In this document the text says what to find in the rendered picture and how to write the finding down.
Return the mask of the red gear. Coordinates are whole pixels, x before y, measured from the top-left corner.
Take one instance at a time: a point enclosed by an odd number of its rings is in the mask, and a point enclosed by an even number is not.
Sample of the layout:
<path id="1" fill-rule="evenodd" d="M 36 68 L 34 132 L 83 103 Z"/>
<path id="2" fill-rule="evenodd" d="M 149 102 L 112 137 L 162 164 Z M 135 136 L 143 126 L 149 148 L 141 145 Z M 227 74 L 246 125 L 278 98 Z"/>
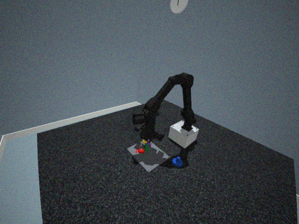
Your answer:
<path id="1" fill-rule="evenodd" d="M 138 152 L 140 153 L 140 154 L 142 154 L 142 153 L 144 153 L 145 152 L 145 150 L 144 149 L 138 149 Z"/>

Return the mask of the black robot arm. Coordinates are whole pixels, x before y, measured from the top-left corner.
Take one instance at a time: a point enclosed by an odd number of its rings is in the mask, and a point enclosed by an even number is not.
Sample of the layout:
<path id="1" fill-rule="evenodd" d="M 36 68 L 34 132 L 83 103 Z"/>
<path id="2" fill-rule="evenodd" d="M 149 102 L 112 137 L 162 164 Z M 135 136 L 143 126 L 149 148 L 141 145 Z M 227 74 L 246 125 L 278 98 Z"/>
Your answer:
<path id="1" fill-rule="evenodd" d="M 168 95 L 171 89 L 180 84 L 183 91 L 183 102 L 184 109 L 181 110 L 181 115 L 184 119 L 184 124 L 181 127 L 187 131 L 193 129 L 192 124 L 195 124 L 197 120 L 195 119 L 194 112 L 191 108 L 191 87 L 194 83 L 194 77 L 191 74 L 181 73 L 179 75 L 170 76 L 167 82 L 159 90 L 159 92 L 148 100 L 142 109 L 142 112 L 134 112 L 132 116 L 133 124 L 154 124 L 156 115 L 159 115 L 158 110 L 161 106 L 161 102 Z M 147 112 L 148 110 L 149 112 Z M 140 138 L 144 140 L 151 139 L 153 137 L 153 131 L 151 128 L 145 128 L 140 133 Z"/>

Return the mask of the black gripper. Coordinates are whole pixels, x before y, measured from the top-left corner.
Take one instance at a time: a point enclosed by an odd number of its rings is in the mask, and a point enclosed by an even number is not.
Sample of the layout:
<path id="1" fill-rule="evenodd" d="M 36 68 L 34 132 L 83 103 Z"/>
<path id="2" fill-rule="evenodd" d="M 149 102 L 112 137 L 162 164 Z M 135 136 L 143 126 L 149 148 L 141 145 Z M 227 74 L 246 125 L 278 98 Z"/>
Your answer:
<path id="1" fill-rule="evenodd" d="M 146 122 L 145 122 L 144 125 L 143 124 L 137 124 L 135 126 L 134 130 L 136 132 L 139 132 L 140 130 L 142 131 L 144 129 L 144 126 L 147 126 L 148 129 L 151 128 L 152 131 L 153 131 L 153 137 L 149 140 L 149 142 L 151 142 L 152 139 L 154 139 L 154 138 L 161 141 L 163 139 L 163 137 L 165 137 L 165 133 L 161 132 L 161 131 L 158 131 L 158 132 L 155 131 L 155 128 L 154 128 L 155 124 L 156 124 L 156 122 L 154 124 L 147 124 Z"/>

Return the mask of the blue gear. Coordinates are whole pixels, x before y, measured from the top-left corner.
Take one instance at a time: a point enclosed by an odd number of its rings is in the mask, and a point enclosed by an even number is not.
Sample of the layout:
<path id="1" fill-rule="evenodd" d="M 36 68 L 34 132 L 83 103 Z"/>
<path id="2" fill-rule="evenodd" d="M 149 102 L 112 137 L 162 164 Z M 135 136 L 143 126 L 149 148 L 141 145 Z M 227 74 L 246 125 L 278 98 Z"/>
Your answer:
<path id="1" fill-rule="evenodd" d="M 176 167 L 181 167 L 181 166 L 183 166 L 183 161 L 181 160 L 180 157 L 177 157 L 177 158 L 172 159 L 172 163 L 173 163 L 173 165 L 176 166 Z"/>

